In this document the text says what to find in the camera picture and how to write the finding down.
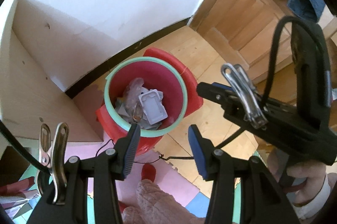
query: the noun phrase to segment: wooden floor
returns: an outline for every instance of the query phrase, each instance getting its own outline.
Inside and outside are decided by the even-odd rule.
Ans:
[[[198,82],[219,82],[228,85],[220,73],[220,67],[225,61],[198,33],[188,26],[159,39],[151,44],[151,47],[170,52],[192,71]],[[130,58],[142,56],[146,49],[140,50]],[[94,82],[101,90],[104,90],[106,75]],[[203,106],[184,118],[173,131],[164,135],[154,150],[164,154],[165,157],[191,156],[192,152],[187,139],[187,129],[191,124],[196,124],[203,137],[210,139],[214,145],[217,145],[238,128],[230,121],[225,120],[222,115],[223,110],[218,104],[204,100]],[[245,132],[225,146],[223,150],[231,156],[248,159],[256,148],[257,142],[254,136]],[[203,181],[193,160],[170,160],[170,163],[173,168],[177,168],[181,175],[199,187],[202,193],[208,197],[211,196],[212,182]]]

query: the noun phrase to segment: trash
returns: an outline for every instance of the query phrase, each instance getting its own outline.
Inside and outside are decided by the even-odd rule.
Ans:
[[[117,98],[115,111],[128,123],[137,123],[142,129],[157,130],[161,121],[167,118],[161,103],[164,94],[157,89],[143,87],[142,78],[133,79],[124,90],[123,97]]]

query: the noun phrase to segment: red slipper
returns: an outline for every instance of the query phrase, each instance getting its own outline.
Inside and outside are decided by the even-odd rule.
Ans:
[[[144,164],[142,168],[142,180],[148,179],[154,182],[156,178],[156,172],[156,168],[153,165],[149,163]]]
[[[128,205],[126,205],[125,203],[123,203],[122,201],[118,201],[118,205],[119,205],[119,211],[121,213],[123,213],[123,211],[125,210],[125,208],[128,207]]]

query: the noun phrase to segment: plastic bag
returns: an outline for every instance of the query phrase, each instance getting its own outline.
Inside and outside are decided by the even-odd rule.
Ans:
[[[144,79],[133,79],[124,90],[124,107],[126,112],[135,122],[139,122],[143,117],[143,109],[139,102],[139,95],[142,93]]]

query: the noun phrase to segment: silver clip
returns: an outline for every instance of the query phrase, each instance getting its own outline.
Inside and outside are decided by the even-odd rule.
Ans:
[[[246,112],[245,119],[249,120],[255,129],[266,125],[268,120],[262,113],[255,97],[256,88],[242,66],[225,63],[221,66],[221,73],[239,97]]]
[[[47,124],[42,124],[39,139],[39,161],[49,169],[55,187],[53,204],[62,205],[65,202],[67,177],[64,172],[64,155],[69,135],[69,127],[66,123],[57,126],[53,145],[51,134]],[[36,173],[37,188],[40,195],[43,194],[43,174]]]

